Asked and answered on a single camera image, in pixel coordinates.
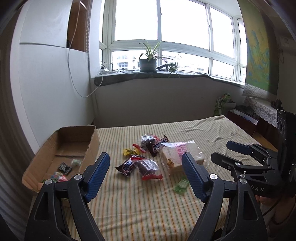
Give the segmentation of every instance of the window frame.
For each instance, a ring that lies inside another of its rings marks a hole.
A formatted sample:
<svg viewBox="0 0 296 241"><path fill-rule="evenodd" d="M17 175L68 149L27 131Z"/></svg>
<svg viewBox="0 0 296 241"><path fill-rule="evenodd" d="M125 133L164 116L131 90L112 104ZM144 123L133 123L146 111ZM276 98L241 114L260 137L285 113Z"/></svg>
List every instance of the window frame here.
<svg viewBox="0 0 296 241"><path fill-rule="evenodd" d="M106 63L112 63L112 52L113 51L124 51L124 50L144 50L143 46L140 45L140 42L148 41L149 44L155 46L155 44L161 41L161 10L160 10L160 0L156 0L157 3L157 37L158 40L144 40L144 39L133 39L133 40L115 40L115 18L116 18L116 1L117 0L105 0L104 5L104 15L103 15L103 33L102 40L99 42L100 49L103 51L103 61ZM220 76L214 76L215 78L225 79L230 81L240 82L240 70L241 67L246 68L246 65L241 64L241 44L240 44L240 33L238 19L242 18L241 15L231 16L228 13L222 11L221 9L204 3L198 0L188 0L205 6L208 20L208 29L209 29L209 50L203 49L196 46L174 43L174 42L162 42L161 49L158 51L158 55L162 55L162 51L170 51L177 53L186 53L197 55L201 57L209 58L209 75L212 75L212 65L213 60L217 60L223 63L227 63L234 66L234 78L229 79ZM212 31L212 19L210 14L210 7L225 14L230 17L232 24L232 33L233 33L233 43L234 43L234 58L227 55L213 51L213 31ZM106 64L108 69L112 70L112 64ZM157 59L157 65L161 65L161 59Z"/></svg>

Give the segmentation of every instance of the silver screw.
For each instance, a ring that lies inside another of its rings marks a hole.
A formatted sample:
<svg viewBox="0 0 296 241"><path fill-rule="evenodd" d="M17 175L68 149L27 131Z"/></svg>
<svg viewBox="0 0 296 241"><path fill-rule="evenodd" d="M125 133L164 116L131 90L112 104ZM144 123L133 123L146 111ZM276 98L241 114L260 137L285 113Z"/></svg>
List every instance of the silver screw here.
<svg viewBox="0 0 296 241"><path fill-rule="evenodd" d="M247 184L246 179L241 178L239 181L240 181L241 184Z"/></svg>
<svg viewBox="0 0 296 241"><path fill-rule="evenodd" d="M218 176L216 174L210 174L210 179L216 180Z"/></svg>
<svg viewBox="0 0 296 241"><path fill-rule="evenodd" d="M75 180L80 180L82 178L82 175L81 174L77 174L74 176L74 179Z"/></svg>
<svg viewBox="0 0 296 241"><path fill-rule="evenodd" d="M51 179L47 179L45 182L44 182L46 185L49 185L52 183L52 180Z"/></svg>

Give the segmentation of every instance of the white cord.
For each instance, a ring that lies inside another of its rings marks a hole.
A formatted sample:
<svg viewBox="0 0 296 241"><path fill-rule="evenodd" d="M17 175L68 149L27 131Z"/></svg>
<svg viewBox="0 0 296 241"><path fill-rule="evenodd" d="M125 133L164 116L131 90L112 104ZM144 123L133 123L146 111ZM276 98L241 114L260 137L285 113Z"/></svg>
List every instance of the white cord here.
<svg viewBox="0 0 296 241"><path fill-rule="evenodd" d="M76 33L77 25L78 25L79 12L80 12L80 3L79 3L79 7L78 7L78 14L77 14L76 26L75 26L74 34L73 34L73 37L72 37L72 40L71 40L71 43L70 43L70 46L69 46L68 59L67 60L68 60L68 68L69 68L70 78L71 78L72 84L74 86L74 89L76 90L77 94L80 95L82 98L87 98L87 97L91 96L93 94L93 92L95 92L97 90L97 88L99 88L101 86L101 84L103 83L103 75L102 75L102 81L101 81L100 85L97 88L95 88L95 90L93 92L91 92L87 96L82 96L81 94L79 94L79 92L77 91L77 89L76 89L76 87L74 85L72 74L71 74L71 70L70 70L70 65L69 65L69 55L70 55L70 49L71 49L71 46L72 46L72 42L73 42L73 39L74 39L74 36L75 36L75 33Z"/></svg>

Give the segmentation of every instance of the striped tablecloth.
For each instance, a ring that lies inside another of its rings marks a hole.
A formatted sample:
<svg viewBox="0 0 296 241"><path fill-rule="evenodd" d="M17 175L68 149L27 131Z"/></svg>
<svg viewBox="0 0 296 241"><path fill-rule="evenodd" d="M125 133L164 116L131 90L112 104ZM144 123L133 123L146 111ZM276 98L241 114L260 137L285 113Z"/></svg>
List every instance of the striped tablecloth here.
<svg viewBox="0 0 296 241"><path fill-rule="evenodd" d="M101 141L99 153L110 155L110 168L98 195L89 203L91 213L101 233L110 240L186 240L193 229L203 203L194 196L189 187L184 195L173 192L173 187L184 175L169 176L165 173L159 156L154 160L160 166L163 180L142 181L137 169L130 177L124 177L114 167L126 158L123 148L130 148L139 142L143 134L165 134L171 142L194 140L209 162L209 173L216 173L224 180L233 180L230 172L211 163L210 156L218 151L244 162L258 165L249 156L227 150L226 142L251 144L256 142L246 132L224 116L203 120L127 126L98 129ZM224 199L217 228L223 226L228 200ZM66 211L69 230L73 238L79 240L71 212Z"/></svg>

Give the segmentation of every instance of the bread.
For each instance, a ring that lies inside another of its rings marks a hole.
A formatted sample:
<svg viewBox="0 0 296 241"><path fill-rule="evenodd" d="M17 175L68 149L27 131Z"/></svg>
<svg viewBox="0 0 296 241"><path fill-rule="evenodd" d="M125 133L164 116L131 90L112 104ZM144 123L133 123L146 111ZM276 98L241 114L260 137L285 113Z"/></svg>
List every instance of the bread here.
<svg viewBox="0 0 296 241"><path fill-rule="evenodd" d="M190 152L197 164L202 165L204 162L204 155L194 141L163 143L162 145L160 158L170 175L183 171L181 159L185 152Z"/></svg>

